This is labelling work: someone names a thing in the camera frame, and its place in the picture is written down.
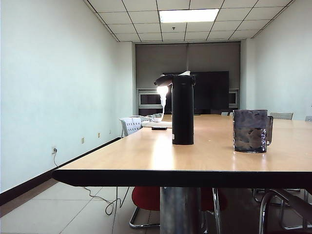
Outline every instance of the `electrical outlet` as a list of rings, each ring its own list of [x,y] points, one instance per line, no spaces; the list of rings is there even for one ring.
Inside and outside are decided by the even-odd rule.
[[[56,145],[52,145],[51,147],[51,154],[54,155],[56,153],[56,151],[54,149],[57,149]]]

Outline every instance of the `dark baseboard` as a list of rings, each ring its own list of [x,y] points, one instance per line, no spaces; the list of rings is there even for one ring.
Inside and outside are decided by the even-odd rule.
[[[99,147],[96,147],[95,149],[92,149],[92,150],[90,150],[90,151],[88,151],[88,152],[68,161],[68,162],[63,163],[62,165],[60,165],[60,167],[66,165],[68,163],[71,163],[71,162],[77,160],[78,158],[86,156],[89,153],[92,153],[92,152],[94,152],[94,151],[96,151],[96,150],[98,150],[98,149],[100,149],[106,145],[109,145],[109,144],[111,144],[111,143],[113,143],[119,139],[120,139],[120,137],[117,137],[117,138],[115,138],[115,139],[113,139],[113,140],[111,140],[111,141],[109,141],[103,145],[100,145]],[[18,196],[24,194],[25,192],[33,189],[34,187],[46,182],[47,180],[51,179],[52,178],[52,171],[54,171],[55,169],[57,169],[57,167],[37,176],[35,178],[32,178],[29,181],[26,181],[26,182],[24,182],[24,183],[22,183],[16,187],[12,188],[12,189],[9,189],[9,190],[1,193],[0,194],[0,206],[2,206],[3,204],[5,204],[11,200],[13,200],[14,198],[16,198]]]

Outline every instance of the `pitcher handle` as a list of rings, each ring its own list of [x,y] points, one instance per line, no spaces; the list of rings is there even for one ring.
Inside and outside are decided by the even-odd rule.
[[[267,145],[272,143],[273,116],[268,116],[267,122]]]

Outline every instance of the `ceiling light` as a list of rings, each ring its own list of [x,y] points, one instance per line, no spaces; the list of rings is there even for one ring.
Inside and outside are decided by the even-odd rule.
[[[160,11],[160,22],[211,22],[214,21],[219,9]]]

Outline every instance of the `television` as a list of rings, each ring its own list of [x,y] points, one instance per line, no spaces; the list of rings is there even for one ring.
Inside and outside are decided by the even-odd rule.
[[[181,72],[164,73],[178,75]],[[229,108],[229,72],[191,72],[195,76],[194,113],[209,114],[211,109]],[[165,113],[170,114],[171,92],[168,92]]]

